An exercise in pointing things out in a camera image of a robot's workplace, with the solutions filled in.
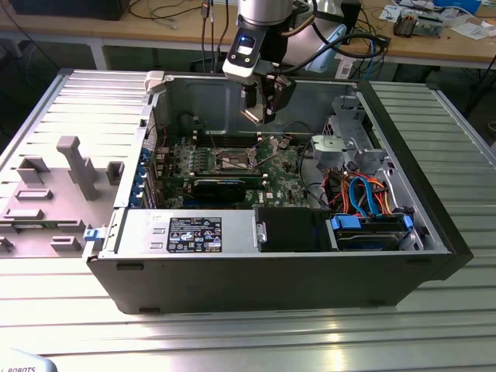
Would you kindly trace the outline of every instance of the motherboard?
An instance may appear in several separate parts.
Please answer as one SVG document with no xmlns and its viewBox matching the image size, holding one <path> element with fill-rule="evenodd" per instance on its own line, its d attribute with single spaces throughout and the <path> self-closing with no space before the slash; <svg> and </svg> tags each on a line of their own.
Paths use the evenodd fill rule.
<svg viewBox="0 0 496 372">
<path fill-rule="evenodd" d="M 283 136 L 192 136 L 157 151 L 161 208 L 308 207 L 298 151 Z"/>
</svg>

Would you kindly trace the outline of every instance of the circuit board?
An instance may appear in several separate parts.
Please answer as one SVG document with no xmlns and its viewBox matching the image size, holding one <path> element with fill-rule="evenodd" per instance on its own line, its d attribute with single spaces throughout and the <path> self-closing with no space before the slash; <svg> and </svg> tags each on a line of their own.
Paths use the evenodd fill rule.
<svg viewBox="0 0 496 372">
<path fill-rule="evenodd" d="M 251 148 L 197 147 L 181 138 L 166 149 L 159 175 L 161 208 L 233 208 L 256 206 L 308 207 L 298 175 L 296 146 L 277 147 L 282 138 L 271 137 Z M 198 180 L 236 180 L 246 188 L 244 201 L 198 203 L 191 190 Z"/>
</svg>

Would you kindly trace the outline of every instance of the wooden workbench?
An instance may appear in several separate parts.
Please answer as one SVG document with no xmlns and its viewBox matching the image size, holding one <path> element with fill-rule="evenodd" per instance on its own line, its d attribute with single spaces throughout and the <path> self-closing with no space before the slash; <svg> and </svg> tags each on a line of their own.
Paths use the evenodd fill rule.
<svg viewBox="0 0 496 372">
<path fill-rule="evenodd" d="M 174 0 L 150 0 L 153 8 L 174 3 Z M 409 39 L 396 37 L 392 31 L 392 22 L 378 19 L 381 8 L 388 0 L 363 0 L 365 12 L 370 23 L 380 34 L 391 38 L 387 61 L 407 64 L 429 64 L 453 67 L 484 68 L 496 53 L 496 38 L 472 40 L 444 29 L 440 38 L 414 36 Z M 162 9 L 160 14 L 180 12 L 199 5 L 198 0 L 186 0 L 185 3 L 171 9 Z M 35 40 L 63 43 L 83 43 L 91 47 L 96 67 L 106 69 L 107 63 L 102 47 L 117 45 L 125 47 L 156 47 L 171 49 L 199 50 L 202 22 L 200 11 L 194 10 L 176 17 L 177 29 L 159 24 L 149 19 L 139 19 L 126 13 L 118 22 L 98 19 L 78 19 L 37 15 L 16 15 L 12 8 L 10 13 L 18 24 Z M 142 16 L 149 16 L 146 0 L 137 4 L 133 11 Z M 236 7 L 229 7 L 229 31 L 224 39 L 223 50 L 229 48 L 236 34 Z M 478 14 L 496 16 L 493 9 L 482 7 Z M 215 41 L 217 42 L 226 22 L 223 5 L 215 6 Z M 209 25 L 206 31 L 209 43 Z M 0 38 L 25 39 L 10 19 L 0 13 Z M 366 45 L 361 40 L 354 40 L 344 49 L 365 52 Z"/>
</svg>

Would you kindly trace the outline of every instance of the power supply label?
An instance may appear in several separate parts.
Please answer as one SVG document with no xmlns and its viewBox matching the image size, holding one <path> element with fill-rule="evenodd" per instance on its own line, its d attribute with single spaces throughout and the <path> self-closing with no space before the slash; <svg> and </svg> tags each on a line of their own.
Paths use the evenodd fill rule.
<svg viewBox="0 0 496 372">
<path fill-rule="evenodd" d="M 172 218 L 167 250 L 171 253 L 221 253 L 220 217 Z"/>
</svg>

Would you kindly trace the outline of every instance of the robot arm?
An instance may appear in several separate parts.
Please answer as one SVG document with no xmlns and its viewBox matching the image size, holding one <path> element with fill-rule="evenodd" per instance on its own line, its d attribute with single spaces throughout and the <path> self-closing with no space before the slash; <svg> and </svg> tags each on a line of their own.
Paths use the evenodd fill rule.
<svg viewBox="0 0 496 372">
<path fill-rule="evenodd" d="M 326 2 L 339 25 L 343 19 L 340 0 Z M 242 113 L 256 124 L 269 123 L 290 101 L 293 79 L 280 74 L 289 37 L 313 23 L 316 0 L 239 0 L 239 29 L 223 70 L 226 77 L 243 85 Z M 257 102 L 257 92 L 262 102 Z"/>
</svg>

